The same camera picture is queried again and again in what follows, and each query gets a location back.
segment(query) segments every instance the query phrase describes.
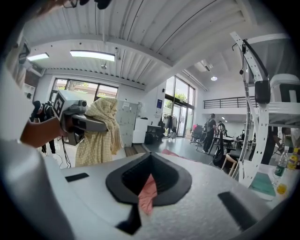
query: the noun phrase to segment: ceiling light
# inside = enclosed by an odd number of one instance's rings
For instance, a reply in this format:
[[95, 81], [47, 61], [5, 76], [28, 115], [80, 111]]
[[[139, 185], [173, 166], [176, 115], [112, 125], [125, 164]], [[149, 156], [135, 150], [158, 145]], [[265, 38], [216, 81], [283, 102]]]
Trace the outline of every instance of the ceiling light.
[[41, 53], [38, 55], [27, 57], [27, 59], [29, 61], [35, 61], [35, 60], [40, 60], [40, 59], [44, 59], [44, 58], [49, 58], [49, 55], [47, 53]]
[[98, 58], [98, 59], [104, 59], [113, 62], [115, 60], [114, 54], [105, 53], [105, 52], [71, 50], [70, 53], [73, 57]]

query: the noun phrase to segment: green cutting mat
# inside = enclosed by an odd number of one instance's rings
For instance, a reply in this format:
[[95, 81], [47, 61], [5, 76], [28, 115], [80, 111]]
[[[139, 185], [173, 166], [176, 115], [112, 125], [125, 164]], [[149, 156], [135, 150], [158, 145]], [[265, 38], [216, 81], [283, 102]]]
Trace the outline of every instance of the green cutting mat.
[[258, 172], [250, 186], [250, 189], [253, 189], [257, 192], [268, 194], [271, 196], [276, 196], [274, 187], [269, 176], [265, 173]]

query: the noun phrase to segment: black metal railing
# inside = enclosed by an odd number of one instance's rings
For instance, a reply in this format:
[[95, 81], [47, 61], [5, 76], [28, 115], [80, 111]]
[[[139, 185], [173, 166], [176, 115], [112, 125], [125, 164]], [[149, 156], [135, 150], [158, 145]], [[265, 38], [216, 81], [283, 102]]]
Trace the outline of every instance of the black metal railing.
[[[255, 97], [250, 97], [253, 107], [258, 107]], [[204, 108], [247, 107], [246, 97], [229, 97], [204, 101]]]

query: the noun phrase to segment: gray metal cabinet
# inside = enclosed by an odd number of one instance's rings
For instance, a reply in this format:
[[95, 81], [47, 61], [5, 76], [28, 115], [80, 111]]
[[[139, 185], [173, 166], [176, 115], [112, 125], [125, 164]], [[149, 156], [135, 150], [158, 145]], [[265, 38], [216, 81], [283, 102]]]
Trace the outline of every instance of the gray metal cabinet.
[[131, 147], [137, 104], [118, 101], [116, 120], [120, 126], [120, 134], [124, 147]]

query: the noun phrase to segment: yellow checkered cloth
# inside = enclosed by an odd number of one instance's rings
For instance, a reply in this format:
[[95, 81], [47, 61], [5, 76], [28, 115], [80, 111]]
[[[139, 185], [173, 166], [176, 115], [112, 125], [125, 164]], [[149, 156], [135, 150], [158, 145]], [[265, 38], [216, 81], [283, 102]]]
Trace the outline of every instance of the yellow checkered cloth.
[[118, 100], [100, 98], [88, 108], [85, 115], [101, 120], [108, 131], [84, 133], [85, 139], [79, 144], [76, 152], [75, 166], [88, 166], [113, 160], [112, 154], [123, 148], [120, 127], [116, 121]]

